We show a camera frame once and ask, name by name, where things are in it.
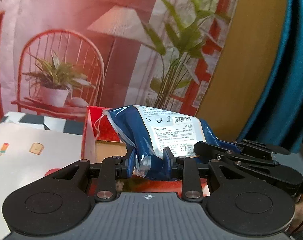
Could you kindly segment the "blue white plastic package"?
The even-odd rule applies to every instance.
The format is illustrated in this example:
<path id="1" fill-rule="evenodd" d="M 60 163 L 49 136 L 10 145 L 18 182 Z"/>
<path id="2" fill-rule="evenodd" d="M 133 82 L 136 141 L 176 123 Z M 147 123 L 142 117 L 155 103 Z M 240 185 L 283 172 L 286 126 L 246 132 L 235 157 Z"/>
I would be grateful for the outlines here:
<path id="1" fill-rule="evenodd" d="M 102 115 L 129 150 L 128 177 L 136 173 L 143 178 L 166 180 L 169 169 L 163 159 L 165 147 L 175 157 L 195 157 L 194 145 L 200 141 L 240 151 L 236 144 L 219 140 L 205 120 L 194 116 L 140 105 L 104 109 Z"/>

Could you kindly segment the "printed living room backdrop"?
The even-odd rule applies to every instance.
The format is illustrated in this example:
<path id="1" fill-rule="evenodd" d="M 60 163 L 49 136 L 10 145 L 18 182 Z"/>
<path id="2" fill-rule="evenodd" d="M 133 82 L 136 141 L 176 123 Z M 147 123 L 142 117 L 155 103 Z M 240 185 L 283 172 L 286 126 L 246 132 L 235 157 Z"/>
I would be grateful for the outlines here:
<path id="1" fill-rule="evenodd" d="M 0 121 L 88 106 L 195 115 L 236 0 L 0 0 Z"/>

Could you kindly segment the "red strawberry cardboard box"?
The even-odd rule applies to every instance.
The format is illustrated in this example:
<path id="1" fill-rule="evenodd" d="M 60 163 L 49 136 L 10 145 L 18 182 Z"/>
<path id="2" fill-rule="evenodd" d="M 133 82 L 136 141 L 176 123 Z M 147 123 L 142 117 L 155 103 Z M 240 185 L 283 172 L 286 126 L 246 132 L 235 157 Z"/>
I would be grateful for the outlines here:
<path id="1" fill-rule="evenodd" d="M 123 157 L 127 147 L 116 134 L 106 117 L 103 107 L 89 107 L 86 114 L 81 156 L 92 163 L 100 163 L 107 157 Z M 134 173 L 130 179 L 118 179 L 119 191 L 132 192 L 177 192 L 181 193 L 182 182 L 179 179 L 152 180 Z"/>

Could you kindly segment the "teal blue curtain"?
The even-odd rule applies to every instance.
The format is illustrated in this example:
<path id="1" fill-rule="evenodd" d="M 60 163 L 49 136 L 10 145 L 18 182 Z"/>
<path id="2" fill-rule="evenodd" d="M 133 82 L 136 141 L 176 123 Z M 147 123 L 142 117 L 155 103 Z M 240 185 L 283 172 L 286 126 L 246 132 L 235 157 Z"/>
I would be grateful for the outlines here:
<path id="1" fill-rule="evenodd" d="M 303 140 L 303 0 L 288 0 L 280 43 L 266 86 L 239 140 L 300 150 Z"/>

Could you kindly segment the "wooden panel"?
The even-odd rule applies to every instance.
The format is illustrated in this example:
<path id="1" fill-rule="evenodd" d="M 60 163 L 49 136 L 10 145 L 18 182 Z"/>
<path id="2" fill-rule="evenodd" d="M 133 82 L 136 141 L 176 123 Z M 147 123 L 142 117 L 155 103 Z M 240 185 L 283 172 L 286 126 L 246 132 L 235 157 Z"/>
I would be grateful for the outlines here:
<path id="1" fill-rule="evenodd" d="M 197 116 L 222 140 L 237 140 L 276 58 L 287 0 L 238 0 L 225 46 Z"/>

